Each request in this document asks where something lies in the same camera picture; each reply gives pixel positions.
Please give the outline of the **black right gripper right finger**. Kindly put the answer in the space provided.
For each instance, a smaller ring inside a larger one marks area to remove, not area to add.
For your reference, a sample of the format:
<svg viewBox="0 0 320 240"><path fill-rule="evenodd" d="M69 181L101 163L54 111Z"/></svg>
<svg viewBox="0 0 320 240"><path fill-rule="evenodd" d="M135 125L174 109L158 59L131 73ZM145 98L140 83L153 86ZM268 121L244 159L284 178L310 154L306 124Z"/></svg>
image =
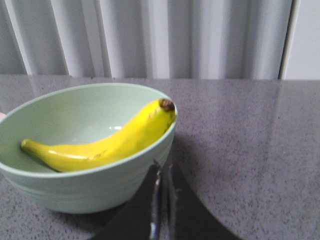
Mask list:
<svg viewBox="0 0 320 240"><path fill-rule="evenodd" d="M168 228L171 240L238 240L194 193L177 164L168 167Z"/></svg>

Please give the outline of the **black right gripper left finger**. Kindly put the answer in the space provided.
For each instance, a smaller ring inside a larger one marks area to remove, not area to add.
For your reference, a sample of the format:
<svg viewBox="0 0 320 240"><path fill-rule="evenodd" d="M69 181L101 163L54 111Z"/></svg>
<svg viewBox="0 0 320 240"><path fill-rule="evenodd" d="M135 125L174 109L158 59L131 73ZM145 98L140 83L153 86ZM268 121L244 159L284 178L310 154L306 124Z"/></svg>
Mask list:
<svg viewBox="0 0 320 240"><path fill-rule="evenodd" d="M149 167L140 187L92 240L158 240L162 211L162 167Z"/></svg>

